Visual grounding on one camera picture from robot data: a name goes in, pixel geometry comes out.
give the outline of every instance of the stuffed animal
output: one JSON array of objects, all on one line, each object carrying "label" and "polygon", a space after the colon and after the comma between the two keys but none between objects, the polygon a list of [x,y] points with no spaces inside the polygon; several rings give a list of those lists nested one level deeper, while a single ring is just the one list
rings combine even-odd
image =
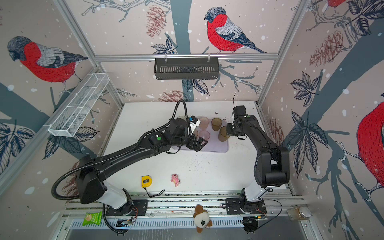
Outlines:
[{"label": "stuffed animal", "polygon": [[209,219],[208,211],[203,209],[203,206],[198,204],[195,207],[195,213],[193,214],[193,218],[195,220],[195,225],[197,228],[197,232],[201,233],[203,231],[203,227],[211,227],[212,221]]}]

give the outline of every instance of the tape measure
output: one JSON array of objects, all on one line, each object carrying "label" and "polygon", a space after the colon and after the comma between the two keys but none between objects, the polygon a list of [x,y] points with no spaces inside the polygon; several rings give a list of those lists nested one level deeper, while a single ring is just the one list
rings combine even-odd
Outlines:
[{"label": "tape measure", "polygon": [[152,178],[150,176],[141,177],[141,187],[149,187],[152,184]]}]

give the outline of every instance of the white table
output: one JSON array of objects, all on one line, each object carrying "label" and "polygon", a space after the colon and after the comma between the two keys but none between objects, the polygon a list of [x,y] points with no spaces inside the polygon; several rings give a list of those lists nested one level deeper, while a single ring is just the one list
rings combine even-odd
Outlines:
[{"label": "white table", "polygon": [[[172,117],[176,103],[126,103],[108,142],[105,155],[116,152],[137,142],[148,130],[157,128]],[[253,101],[238,101],[244,105],[248,115],[254,115],[262,126]],[[188,115],[232,118],[231,101],[187,102]],[[176,116],[184,115],[183,104]],[[257,151],[251,141],[230,137],[226,153],[195,152],[180,150],[177,154],[161,153],[155,157],[136,162],[108,178],[108,182],[128,192],[143,192],[141,177],[150,175],[152,185],[148,191],[209,193],[239,191],[254,179],[253,167]],[[172,174],[178,174],[180,185],[170,181]]]}]

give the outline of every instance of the pink toy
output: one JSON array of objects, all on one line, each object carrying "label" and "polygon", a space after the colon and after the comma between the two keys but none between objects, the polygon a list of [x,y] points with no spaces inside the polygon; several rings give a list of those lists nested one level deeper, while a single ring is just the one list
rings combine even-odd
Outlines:
[{"label": "pink toy", "polygon": [[175,187],[177,187],[180,183],[179,177],[177,176],[177,174],[173,174],[171,178],[172,179],[170,181],[175,184]]}]

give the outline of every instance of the green snack bag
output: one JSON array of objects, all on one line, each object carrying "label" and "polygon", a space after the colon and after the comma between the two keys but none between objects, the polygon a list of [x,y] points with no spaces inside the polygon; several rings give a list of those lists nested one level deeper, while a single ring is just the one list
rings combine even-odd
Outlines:
[{"label": "green snack bag", "polygon": [[96,225],[99,225],[101,223],[101,212],[94,213],[94,214],[87,213],[85,215],[83,226],[88,224],[93,224],[93,223],[95,223]]}]

